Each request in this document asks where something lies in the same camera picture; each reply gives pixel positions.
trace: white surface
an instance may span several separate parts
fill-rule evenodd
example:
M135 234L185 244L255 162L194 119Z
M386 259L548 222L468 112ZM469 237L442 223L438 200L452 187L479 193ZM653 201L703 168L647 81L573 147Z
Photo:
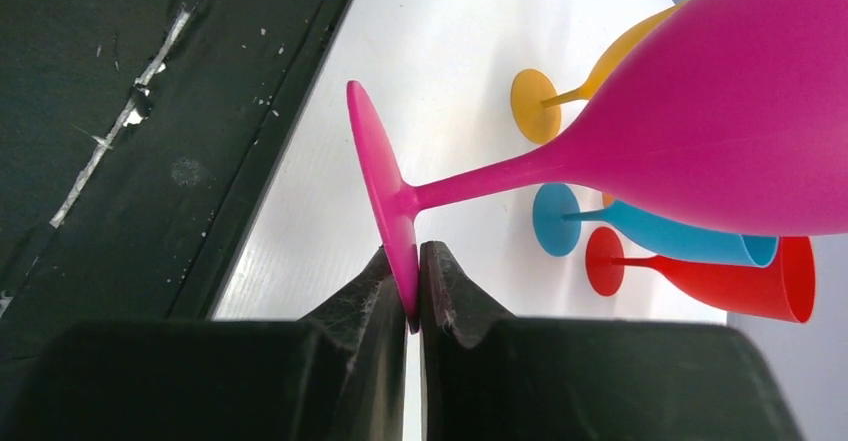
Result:
M622 32L671 0L354 0L298 124L216 317L293 319L352 279L380 245L356 159L345 83L369 91L401 171L421 184L524 153L509 88L535 67L581 84ZM564 109L571 120L583 103ZM519 315L724 323L660 276L628 269L596 295L583 252L552 258L533 236L538 186L423 213L419 242L447 243L466 273ZM600 194L576 192L584 209ZM631 255L647 254L628 244ZM405 438L420 439L418 339L410 339Z

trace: pink plastic wine glass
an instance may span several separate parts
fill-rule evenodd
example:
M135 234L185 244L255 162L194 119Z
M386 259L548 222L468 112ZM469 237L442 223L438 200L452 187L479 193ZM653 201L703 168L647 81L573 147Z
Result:
M401 177L365 90L349 83L360 164L410 319L416 215L522 186L588 186L717 231L848 231L845 19L848 0L690 0L553 141L416 187Z

